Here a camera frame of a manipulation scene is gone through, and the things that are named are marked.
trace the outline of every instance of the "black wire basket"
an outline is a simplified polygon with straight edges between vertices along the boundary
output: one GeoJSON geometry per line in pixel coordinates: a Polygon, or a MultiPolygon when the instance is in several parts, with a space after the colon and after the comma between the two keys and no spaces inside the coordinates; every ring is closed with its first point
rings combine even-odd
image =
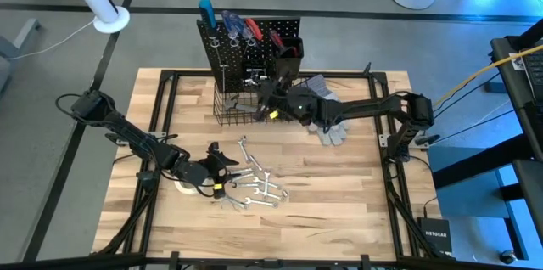
{"type": "MultiPolygon", "coordinates": [[[[293,86],[306,87],[305,78],[293,81],[293,86]]],[[[271,118],[267,116],[263,121],[253,119],[253,113],[258,109],[258,94],[256,87],[244,87],[243,82],[225,81],[225,88],[219,87],[215,82],[213,96],[213,115],[219,125],[245,125],[257,122],[288,122],[292,121],[287,115],[279,112],[279,116],[271,118]],[[222,93],[221,91],[242,91],[235,93],[222,93]]]]}

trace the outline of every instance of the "pegboard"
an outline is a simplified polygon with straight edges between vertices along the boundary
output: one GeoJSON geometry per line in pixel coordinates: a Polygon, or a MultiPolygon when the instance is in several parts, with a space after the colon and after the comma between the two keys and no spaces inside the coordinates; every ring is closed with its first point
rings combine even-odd
{"type": "Polygon", "coordinates": [[[297,37],[299,35],[300,18],[253,18],[259,26],[262,35],[262,41],[257,41],[258,46],[248,46],[247,42],[241,35],[238,35],[239,44],[236,47],[231,47],[228,31],[222,20],[217,20],[217,40],[220,45],[218,48],[211,47],[211,39],[208,38],[204,23],[201,20],[196,21],[202,43],[204,44],[207,59],[210,62],[213,77],[217,82],[217,86],[222,91],[222,65],[225,65],[225,90],[227,93],[242,92],[243,85],[241,80],[244,76],[242,63],[246,60],[263,60],[268,68],[275,66],[273,57],[273,42],[269,37],[271,29],[277,31],[282,38],[297,37]]]}

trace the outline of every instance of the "gray floor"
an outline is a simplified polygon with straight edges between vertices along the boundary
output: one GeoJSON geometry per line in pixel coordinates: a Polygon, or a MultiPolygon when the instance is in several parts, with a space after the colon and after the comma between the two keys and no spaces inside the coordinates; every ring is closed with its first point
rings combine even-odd
{"type": "MultiPolygon", "coordinates": [[[[198,0],[134,0],[133,6],[194,8],[198,0]]],[[[0,0],[0,3],[82,5],[81,0],[0,0]]],[[[213,0],[217,8],[413,12],[391,0],[213,0]]],[[[541,0],[437,0],[436,14],[542,15],[541,0]]],[[[91,14],[0,10],[0,34],[16,36],[29,17],[43,29],[31,45],[44,49],[92,19],[91,14]]],[[[126,107],[139,67],[207,67],[196,15],[133,14],[121,33],[102,90],[126,107]]],[[[490,40],[524,31],[526,23],[303,18],[306,69],[408,70],[417,92],[438,98],[489,63],[490,40]]],[[[108,36],[84,30],[62,47],[21,61],[0,98],[0,262],[20,258],[41,210],[73,123],[53,105],[61,93],[78,93],[92,80],[108,36]]],[[[482,82],[495,71],[482,75],[482,82]]],[[[508,110],[505,95],[477,91],[438,120],[432,133],[447,135],[508,110]]],[[[513,132],[514,116],[491,122],[442,146],[488,147],[513,132]]],[[[89,128],[55,212],[40,258],[84,256],[98,225],[115,148],[104,131],[89,128]]]]}

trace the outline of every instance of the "netgear logo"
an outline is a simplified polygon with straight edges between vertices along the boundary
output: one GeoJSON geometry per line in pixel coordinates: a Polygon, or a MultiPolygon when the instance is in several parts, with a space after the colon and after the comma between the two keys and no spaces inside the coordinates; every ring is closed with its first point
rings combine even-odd
{"type": "Polygon", "coordinates": [[[446,233],[439,233],[439,232],[432,232],[432,231],[426,231],[425,233],[427,236],[443,237],[443,238],[447,237],[446,233]]]}

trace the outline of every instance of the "wooden table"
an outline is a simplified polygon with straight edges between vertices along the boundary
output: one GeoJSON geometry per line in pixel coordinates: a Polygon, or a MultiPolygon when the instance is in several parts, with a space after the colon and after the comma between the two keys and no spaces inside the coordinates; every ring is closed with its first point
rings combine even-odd
{"type": "MultiPolygon", "coordinates": [[[[140,69],[137,74],[127,119],[142,129],[148,128],[160,72],[140,69]]],[[[387,74],[391,93],[411,88],[406,72],[387,74]]],[[[198,160],[217,141],[226,156],[244,163],[237,140],[246,135],[248,151],[271,169],[272,182],[289,190],[289,199],[277,209],[252,205],[236,211],[229,204],[221,208],[217,200],[181,194],[163,178],[148,256],[168,257],[179,251],[181,257],[193,258],[360,260],[360,254],[368,254],[372,261],[395,260],[373,118],[349,121],[347,140],[339,147],[321,146],[316,134],[296,122],[221,127],[212,113],[213,86],[213,77],[180,79],[170,129],[179,138],[169,143],[198,160]]],[[[327,86],[344,101],[369,98],[363,79],[328,79],[327,86]]],[[[129,153],[119,148],[117,156],[129,153]]],[[[420,151],[411,154],[428,159],[420,151]]],[[[94,250],[102,249],[128,218],[140,163],[132,157],[114,165],[94,250]]],[[[419,160],[406,163],[405,170],[414,217],[421,216],[424,202],[436,195],[432,174],[419,160]]],[[[227,192],[239,200],[256,198],[252,188],[227,186],[227,192]]],[[[439,217],[436,200],[428,204],[428,214],[439,217]]],[[[409,254],[406,225],[399,214],[398,218],[409,254]]],[[[141,221],[134,250],[139,247],[141,221]]]]}

